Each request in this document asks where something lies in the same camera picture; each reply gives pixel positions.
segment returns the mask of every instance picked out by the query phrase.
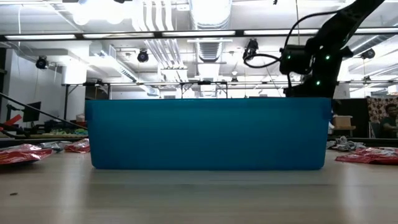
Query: cardboard box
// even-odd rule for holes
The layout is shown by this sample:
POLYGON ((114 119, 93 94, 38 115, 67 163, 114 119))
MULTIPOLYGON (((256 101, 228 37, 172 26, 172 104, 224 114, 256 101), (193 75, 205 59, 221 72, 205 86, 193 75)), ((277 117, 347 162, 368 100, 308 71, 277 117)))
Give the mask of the cardboard box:
POLYGON ((351 127, 352 116, 335 116, 333 118, 333 125, 337 128, 351 127))

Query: person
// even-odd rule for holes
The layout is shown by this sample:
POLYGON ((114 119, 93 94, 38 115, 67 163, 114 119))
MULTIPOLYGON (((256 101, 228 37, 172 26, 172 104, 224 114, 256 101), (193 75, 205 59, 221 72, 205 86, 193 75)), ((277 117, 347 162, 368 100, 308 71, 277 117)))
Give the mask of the person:
POLYGON ((388 116, 383 118, 380 122, 381 138, 397 138, 397 105, 388 104, 385 109, 388 116))

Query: black cable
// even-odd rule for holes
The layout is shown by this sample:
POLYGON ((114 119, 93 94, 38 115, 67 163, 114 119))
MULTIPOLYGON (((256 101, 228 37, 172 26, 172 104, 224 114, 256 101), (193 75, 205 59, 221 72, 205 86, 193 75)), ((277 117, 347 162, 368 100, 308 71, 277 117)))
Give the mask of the black cable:
POLYGON ((18 102, 18 101, 16 101, 16 100, 10 98, 9 96, 7 96, 7 95, 5 95, 5 94, 3 94, 3 93, 0 93, 0 96, 3 97, 3 98, 5 98, 5 99, 7 99, 7 100, 9 100, 9 101, 12 101, 12 102, 18 104, 18 105, 25 106, 25 108, 29 108, 29 109, 31 109, 31 110, 34 110, 34 111, 37 111, 37 112, 42 113, 42 114, 44 114, 44 115, 47 115, 47 116, 49 116, 49 117, 51 117, 51 118, 60 120, 60 121, 62 121, 62 122, 64 122, 64 123, 72 124, 72 125, 74 125, 74 126, 76 126, 76 127, 79 127, 79 128, 82 128, 82 129, 87 130, 86 127, 80 126, 80 125, 78 125, 78 124, 72 123, 72 122, 67 121, 67 120, 64 120, 64 119, 60 119, 60 118, 58 118, 58 117, 56 117, 56 116, 53 116, 53 115, 51 115, 51 114, 49 114, 49 113, 46 113, 46 112, 43 112, 43 111, 41 111, 41 110, 39 110, 39 109, 37 109, 37 108, 34 108, 33 106, 25 105, 25 104, 23 104, 23 103, 21 103, 21 102, 18 102))
POLYGON ((330 15, 330 14, 336 14, 336 13, 339 12, 339 11, 340 11, 340 10, 330 11, 330 12, 319 12, 319 13, 309 14, 309 15, 304 16, 303 18, 299 19, 299 20, 292 26, 292 28, 290 29, 289 33, 287 34, 286 41, 285 41, 285 46, 284 46, 284 47, 286 47, 287 43, 289 42, 289 38, 290 38, 290 36, 292 35, 293 30, 294 30, 294 29, 297 27, 297 25, 298 25, 299 23, 301 23, 302 21, 304 21, 304 20, 306 20, 306 19, 308 19, 308 18, 311 18, 311 17, 315 17, 315 16, 325 16, 325 15, 330 15))
POLYGON ((243 63, 244 63, 245 65, 247 65, 248 67, 250 67, 250 68, 266 68, 266 67, 268 67, 268 66, 270 66, 270 65, 273 65, 273 64, 275 64, 275 63, 277 63, 277 62, 279 62, 279 61, 280 61, 280 58, 279 58, 279 57, 276 57, 276 56, 273 56, 273 55, 269 55, 269 54, 249 55, 249 56, 247 56, 246 58, 243 59, 243 63), (268 57, 268 58, 273 58, 273 59, 275 59, 275 60, 274 60, 273 62, 271 62, 271 63, 265 64, 265 65, 260 65, 260 66, 255 66, 255 65, 250 65, 250 64, 248 64, 248 63, 247 63, 247 60, 248 60, 249 58, 254 58, 254 57, 268 57))

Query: crumpled plastic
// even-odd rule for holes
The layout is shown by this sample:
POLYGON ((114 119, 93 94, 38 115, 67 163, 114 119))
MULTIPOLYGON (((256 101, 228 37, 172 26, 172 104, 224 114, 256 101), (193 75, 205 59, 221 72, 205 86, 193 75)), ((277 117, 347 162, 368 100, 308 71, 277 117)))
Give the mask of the crumpled plastic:
POLYGON ((68 142, 68 141, 43 142, 43 143, 40 143, 38 146, 43 149, 52 149, 58 153, 58 152, 63 151, 65 146, 67 146, 71 143, 72 142, 68 142))
POLYGON ((326 149, 334 149, 341 152, 348 152, 364 148, 366 148, 366 146, 362 142, 348 141, 345 136, 337 138, 336 141, 328 141, 326 143, 326 149))
POLYGON ((367 147, 365 149, 357 149, 352 154, 338 156, 336 161, 398 165, 398 148, 367 147))
POLYGON ((36 162, 53 153, 52 149, 42 149, 31 144, 22 144, 0 149, 0 165, 21 162, 36 162))
POLYGON ((70 145, 65 146, 65 152, 79 152, 86 153, 90 151, 90 141, 88 138, 74 142, 70 145))

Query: patterned curtain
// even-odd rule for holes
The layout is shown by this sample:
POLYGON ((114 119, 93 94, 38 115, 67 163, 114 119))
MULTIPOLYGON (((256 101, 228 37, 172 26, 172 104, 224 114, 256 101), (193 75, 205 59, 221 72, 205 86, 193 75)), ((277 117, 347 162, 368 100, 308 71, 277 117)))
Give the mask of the patterned curtain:
POLYGON ((387 116, 385 106, 393 103, 398 105, 398 98, 371 98, 367 97, 368 111, 371 122, 380 123, 387 116))

